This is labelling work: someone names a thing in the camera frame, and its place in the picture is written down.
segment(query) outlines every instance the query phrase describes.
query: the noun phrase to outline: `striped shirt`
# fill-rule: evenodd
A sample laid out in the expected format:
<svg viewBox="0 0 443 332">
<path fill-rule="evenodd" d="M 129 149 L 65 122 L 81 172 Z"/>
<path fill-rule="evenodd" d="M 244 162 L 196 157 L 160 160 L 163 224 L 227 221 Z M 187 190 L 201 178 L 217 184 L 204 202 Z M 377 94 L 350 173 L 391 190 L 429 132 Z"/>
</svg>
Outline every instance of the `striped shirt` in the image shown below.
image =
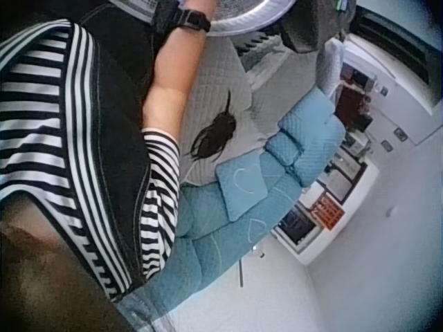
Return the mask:
<svg viewBox="0 0 443 332">
<path fill-rule="evenodd" d="M 140 286 L 135 279 L 150 279 L 171 255 L 179 148 L 158 129 L 143 129 L 139 137 L 122 130 L 122 140 L 136 140 L 126 142 L 128 147 L 145 143 L 134 166 L 120 167 L 121 176 L 128 176 L 126 192 L 135 192 L 136 199 L 110 189 L 107 179 L 117 181 L 119 174 L 106 165 L 102 151 L 107 128 L 100 114 L 108 110 L 94 97 L 100 61 L 93 37 L 63 19 L 37 24 L 0 44 L 0 203 L 27 193 L 107 296 L 119 300 Z M 128 123 L 127 116 L 121 123 Z M 146 165 L 138 166 L 140 160 Z M 145 174 L 138 182 L 135 169 Z M 134 206 L 128 217 L 133 225 L 116 217 L 123 201 Z"/>
</svg>

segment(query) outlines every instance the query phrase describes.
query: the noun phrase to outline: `white wall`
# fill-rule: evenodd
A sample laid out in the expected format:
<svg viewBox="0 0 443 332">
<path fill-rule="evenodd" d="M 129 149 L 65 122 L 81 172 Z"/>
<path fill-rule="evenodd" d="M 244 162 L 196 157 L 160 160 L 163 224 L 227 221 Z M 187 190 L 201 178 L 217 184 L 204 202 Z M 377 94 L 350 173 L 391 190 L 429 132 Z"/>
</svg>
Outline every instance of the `white wall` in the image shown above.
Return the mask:
<svg viewBox="0 0 443 332">
<path fill-rule="evenodd" d="M 214 284 L 170 313 L 179 332 L 324 332 L 309 275 L 269 236 L 264 258 L 243 258 Z"/>
<path fill-rule="evenodd" d="M 440 129 L 381 169 L 349 225 L 309 266 L 329 332 L 420 331 L 437 308 L 442 143 Z"/>
<path fill-rule="evenodd" d="M 357 4 L 386 17 L 438 50 L 442 50 L 442 31 L 432 24 L 424 0 L 357 0 Z"/>
</svg>

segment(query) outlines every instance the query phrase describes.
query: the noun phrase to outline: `round fan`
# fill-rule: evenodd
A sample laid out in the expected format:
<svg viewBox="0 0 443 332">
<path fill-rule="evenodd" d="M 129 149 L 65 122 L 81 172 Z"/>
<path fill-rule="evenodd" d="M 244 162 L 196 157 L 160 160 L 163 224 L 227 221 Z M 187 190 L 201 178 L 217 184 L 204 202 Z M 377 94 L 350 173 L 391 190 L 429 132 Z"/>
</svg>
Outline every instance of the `round fan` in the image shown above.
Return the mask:
<svg viewBox="0 0 443 332">
<path fill-rule="evenodd" d="M 210 36 L 259 30 L 283 16 L 296 0 L 218 0 Z"/>
</svg>

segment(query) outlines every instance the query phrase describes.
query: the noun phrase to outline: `wristwatch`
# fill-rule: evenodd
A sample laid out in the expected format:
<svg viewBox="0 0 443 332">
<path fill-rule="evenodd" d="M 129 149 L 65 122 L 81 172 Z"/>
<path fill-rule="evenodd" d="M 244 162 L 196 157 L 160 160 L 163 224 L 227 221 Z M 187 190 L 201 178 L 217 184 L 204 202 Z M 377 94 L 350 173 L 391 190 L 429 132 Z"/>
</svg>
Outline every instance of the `wristwatch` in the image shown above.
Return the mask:
<svg viewBox="0 0 443 332">
<path fill-rule="evenodd" d="M 174 28 L 182 27 L 196 31 L 204 30 L 207 33 L 210 30 L 210 22 L 206 15 L 198 10 L 177 8 L 172 22 Z"/>
<path fill-rule="evenodd" d="M 180 2 L 177 0 L 160 0 L 157 3 L 152 23 L 155 32 L 162 37 L 163 42 L 179 26 L 197 31 L 208 32 L 210 30 L 210 22 L 204 13 L 180 8 Z"/>
</svg>

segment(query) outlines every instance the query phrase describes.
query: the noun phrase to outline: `person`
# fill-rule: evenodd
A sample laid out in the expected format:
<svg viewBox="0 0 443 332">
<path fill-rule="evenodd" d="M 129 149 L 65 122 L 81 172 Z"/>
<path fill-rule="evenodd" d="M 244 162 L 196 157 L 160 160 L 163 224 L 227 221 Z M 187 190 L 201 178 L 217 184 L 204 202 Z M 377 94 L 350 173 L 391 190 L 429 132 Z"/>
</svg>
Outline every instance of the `person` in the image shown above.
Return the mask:
<svg viewBox="0 0 443 332">
<path fill-rule="evenodd" d="M 112 302 L 171 254 L 177 141 L 206 32 L 143 48 L 150 28 L 106 1 L 86 1 L 83 19 L 52 4 L 1 35 L 2 331 L 132 331 Z M 184 6 L 210 20 L 216 3 Z"/>
</svg>

